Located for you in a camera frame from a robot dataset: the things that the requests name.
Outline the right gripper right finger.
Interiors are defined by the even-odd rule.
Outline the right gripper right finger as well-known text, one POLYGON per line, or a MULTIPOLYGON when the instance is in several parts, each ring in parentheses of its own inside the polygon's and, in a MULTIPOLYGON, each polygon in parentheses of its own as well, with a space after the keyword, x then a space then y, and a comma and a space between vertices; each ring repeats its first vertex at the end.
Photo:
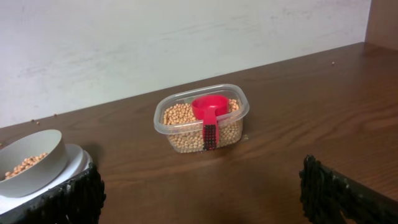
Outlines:
POLYGON ((330 169, 312 155, 303 160, 300 202, 304 216, 317 224, 397 224, 397 201, 330 169))

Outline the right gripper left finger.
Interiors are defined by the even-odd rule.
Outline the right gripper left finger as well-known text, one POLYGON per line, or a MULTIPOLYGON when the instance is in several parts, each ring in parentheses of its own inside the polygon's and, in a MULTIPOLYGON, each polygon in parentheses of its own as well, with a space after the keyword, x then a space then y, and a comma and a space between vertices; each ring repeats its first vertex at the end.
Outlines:
POLYGON ((94 163, 69 180, 1 215, 1 224, 98 224, 106 194, 94 163))

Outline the red measuring scoop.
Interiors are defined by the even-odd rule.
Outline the red measuring scoop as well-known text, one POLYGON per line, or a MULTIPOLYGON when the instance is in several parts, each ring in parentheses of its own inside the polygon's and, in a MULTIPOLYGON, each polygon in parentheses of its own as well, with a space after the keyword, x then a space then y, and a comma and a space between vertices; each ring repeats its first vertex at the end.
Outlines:
POLYGON ((219 142, 218 116, 227 114, 229 100, 222 95, 206 95, 196 98, 192 102, 193 114, 203 121, 202 137, 203 149, 214 150, 219 142))

